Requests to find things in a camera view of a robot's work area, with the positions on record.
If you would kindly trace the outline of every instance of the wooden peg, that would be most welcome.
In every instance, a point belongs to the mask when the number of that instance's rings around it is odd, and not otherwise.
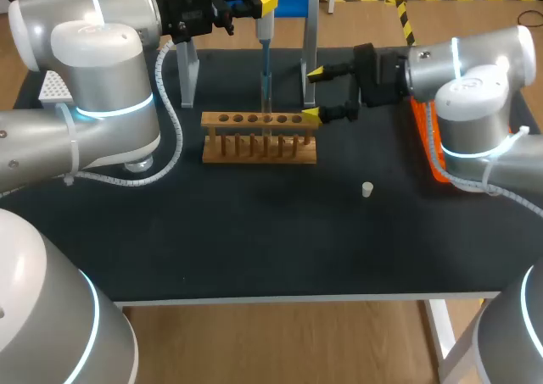
[[[298,151],[298,134],[294,134],[292,139],[292,156],[295,157]]]
[[[281,158],[283,156],[283,134],[277,136],[277,156]]]
[[[270,144],[270,137],[269,136],[263,136],[262,137],[263,140],[264,140],[264,147],[263,147],[263,154],[262,156],[264,157],[267,157],[268,156],[268,146]]]
[[[215,131],[215,127],[208,127],[208,133],[210,135],[210,145],[211,145],[211,148],[215,149],[215,144],[216,144],[216,131]]]
[[[307,130],[305,132],[305,137],[304,137],[304,144],[305,145],[309,145],[309,143],[311,142],[311,134],[313,133],[313,131],[311,130]]]
[[[251,134],[249,140],[249,156],[253,155],[255,155],[255,134]]]
[[[227,156],[227,136],[221,134],[221,154],[223,157]]]
[[[234,138],[234,147],[236,149],[236,156],[237,157],[239,156],[239,143],[240,143],[240,141],[239,141],[239,133],[237,133],[235,135],[235,138]]]

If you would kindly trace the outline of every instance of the white perforated block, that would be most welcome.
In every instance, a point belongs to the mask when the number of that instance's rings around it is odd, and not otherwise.
[[[59,74],[51,70],[48,70],[45,74],[38,99],[44,108],[50,108],[56,103],[73,103],[68,87],[66,87]]]

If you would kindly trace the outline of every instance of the white cable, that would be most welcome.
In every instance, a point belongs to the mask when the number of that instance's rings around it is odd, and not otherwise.
[[[426,104],[426,126],[427,126],[427,133],[428,133],[428,141],[429,141],[428,145],[430,149],[430,157],[432,158],[432,165],[442,176],[444,176],[445,178],[447,178],[449,181],[451,181],[453,184],[456,184],[456,185],[467,186],[468,188],[476,188],[476,189],[482,190],[483,192],[502,195],[517,203],[522,204],[526,209],[529,209],[535,214],[537,214],[538,216],[543,217],[543,210],[541,208],[535,206],[533,203],[526,200],[525,198],[522,198],[521,196],[517,195],[517,193],[508,191],[507,189],[504,189],[503,187],[499,187],[496,185],[487,184],[485,187],[483,185],[483,182],[469,181],[467,179],[458,178],[457,176],[453,176],[449,172],[444,170],[441,167],[441,164],[439,163],[438,157],[435,153],[434,129],[432,128],[432,107],[430,106],[430,103]]]
[[[143,186],[143,185],[148,185],[150,183],[156,182],[157,180],[163,178],[176,165],[177,161],[179,160],[179,157],[181,156],[181,151],[183,148],[183,132],[182,132],[181,124],[179,123],[179,119],[177,118],[176,110],[173,108],[173,106],[170,103],[170,99],[168,98],[168,95],[166,94],[166,90],[164,88],[164,82],[162,81],[162,64],[164,62],[164,58],[166,54],[168,53],[168,51],[170,51],[170,49],[173,46],[174,46],[173,41],[168,41],[162,47],[162,49],[160,49],[159,56],[157,57],[156,64],[154,65],[154,78],[156,80],[156,86],[159,89],[159,95],[160,95],[160,98],[162,99],[162,103],[164,104],[164,107],[166,107],[166,111],[168,112],[168,115],[171,118],[171,123],[173,124],[173,127],[176,131],[176,150],[174,151],[173,156],[171,157],[168,165],[165,166],[160,172],[154,174],[153,176],[150,176],[149,178],[145,178],[145,179],[136,180],[136,181],[130,181],[127,179],[114,178],[112,176],[94,174],[92,172],[77,172],[76,178],[91,179],[93,181],[105,182],[105,183],[110,183],[112,185],[118,185],[118,186],[128,186],[128,187]]]
[[[505,152],[508,151],[512,145],[521,137],[521,136],[527,136],[529,134],[529,127],[526,125],[521,125],[520,129],[518,130],[517,134],[514,136],[511,136],[507,138],[503,143],[506,144],[506,147],[500,148],[500,151],[498,153],[493,153],[489,156],[489,162],[486,164],[486,167],[484,168],[483,172],[483,180],[481,183],[483,183],[483,189],[491,196],[497,196],[495,193],[489,192],[488,190],[488,184],[489,184],[489,178],[490,178],[490,172],[492,172],[492,169],[494,168],[494,164],[500,159],[500,156]]]

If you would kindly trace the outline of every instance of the white cable tie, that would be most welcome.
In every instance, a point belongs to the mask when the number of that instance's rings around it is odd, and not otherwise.
[[[71,171],[69,174],[64,175],[64,183],[67,186],[74,184],[74,175],[79,170],[79,144],[77,143],[77,130],[74,118],[71,116],[70,109],[65,103],[56,103],[54,106],[56,111],[60,111],[64,116],[64,121],[68,127],[68,136],[70,137],[70,151],[71,151]]]
[[[513,144],[522,136],[525,136],[529,134],[529,127],[526,126],[526,125],[521,125],[521,127],[518,129],[518,132],[510,137],[510,138],[507,138],[504,142],[507,143],[507,147],[504,147],[504,148],[500,148],[500,151],[496,152],[496,153],[493,153],[492,155],[489,156],[489,162],[487,163],[487,165],[484,167],[484,172],[483,172],[483,179],[481,181],[481,183],[483,184],[483,190],[491,195],[491,196],[498,196],[500,193],[498,192],[492,192],[490,189],[489,189],[489,184],[488,184],[488,181],[489,181],[489,178],[490,178],[490,172],[492,172],[492,169],[494,168],[494,164],[497,162],[497,160],[500,158],[500,156],[509,151],[511,149],[511,147],[513,146]]]

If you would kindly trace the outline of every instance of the orange component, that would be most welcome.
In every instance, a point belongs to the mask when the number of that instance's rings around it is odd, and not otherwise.
[[[439,163],[441,164],[441,167],[445,167],[445,155],[443,153],[443,150],[441,149],[441,136],[439,135],[439,127],[438,127],[438,119],[435,115],[435,104],[434,102],[430,102],[430,105],[432,106],[432,127],[434,128],[434,148],[435,152],[437,153]],[[428,158],[428,164],[430,165],[430,168],[432,169],[432,173],[434,174],[434,178],[436,181],[439,182],[449,182],[447,178],[442,176],[437,169],[434,168],[434,165],[432,164],[432,158],[430,157],[430,146],[429,146],[429,139],[428,139],[428,132],[427,132],[427,126],[426,126],[426,103],[418,103],[415,101],[415,99],[411,98],[411,108],[413,110],[413,113],[415,114],[415,121],[417,122],[417,128],[418,133],[421,137],[421,140],[423,140],[424,145],[424,151],[426,152],[426,157]]]

